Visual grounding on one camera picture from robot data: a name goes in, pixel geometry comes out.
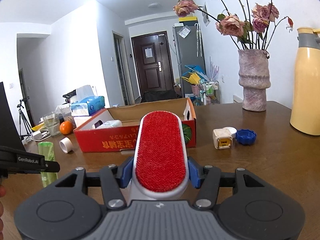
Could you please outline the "person's hand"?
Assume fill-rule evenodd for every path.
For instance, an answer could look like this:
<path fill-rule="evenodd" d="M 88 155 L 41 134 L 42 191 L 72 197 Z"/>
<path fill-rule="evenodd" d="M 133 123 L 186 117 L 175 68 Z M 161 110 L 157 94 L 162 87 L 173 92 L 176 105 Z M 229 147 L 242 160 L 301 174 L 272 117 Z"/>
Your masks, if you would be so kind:
<path fill-rule="evenodd" d="M 0 198 L 4 197 L 6 195 L 6 189 L 3 185 L 0 186 Z M 0 202 L 0 233 L 1 233 L 1 239 L 3 239 L 3 220 L 2 220 L 2 216 L 4 213 L 4 207 L 2 202 Z"/>

